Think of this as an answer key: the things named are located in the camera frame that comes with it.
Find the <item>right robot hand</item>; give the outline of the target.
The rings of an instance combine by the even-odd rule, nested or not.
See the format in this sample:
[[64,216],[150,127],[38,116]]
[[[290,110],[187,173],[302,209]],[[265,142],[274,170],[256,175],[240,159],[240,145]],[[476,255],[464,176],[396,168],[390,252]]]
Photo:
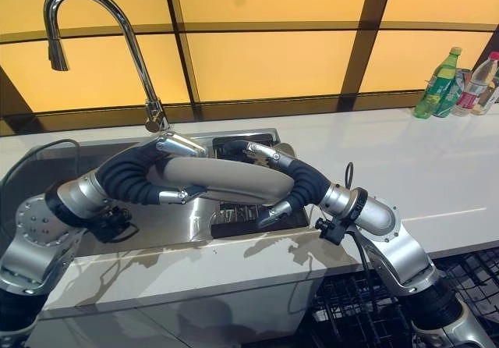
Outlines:
[[355,216],[350,215],[350,208],[346,203],[340,205],[340,210],[333,209],[332,194],[341,186],[333,184],[321,172],[294,158],[290,155],[275,150],[262,144],[247,140],[234,140],[224,146],[229,154],[247,153],[259,155],[267,161],[268,165],[286,174],[293,179],[293,187],[289,194],[277,204],[267,208],[257,218],[257,226],[260,228],[273,225],[281,218],[291,215],[294,211],[309,204],[323,208],[329,215],[337,219],[353,222]]

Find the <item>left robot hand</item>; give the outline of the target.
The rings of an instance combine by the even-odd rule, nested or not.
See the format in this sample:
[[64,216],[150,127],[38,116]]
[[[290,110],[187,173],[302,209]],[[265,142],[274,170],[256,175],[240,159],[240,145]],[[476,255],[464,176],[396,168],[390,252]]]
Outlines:
[[109,158],[100,167],[58,186],[54,197],[46,197],[51,211],[64,221],[90,220],[104,213],[110,201],[132,204],[185,204],[207,189],[187,186],[168,189],[152,183],[151,167],[169,155],[202,158],[206,149],[189,137],[162,131]]

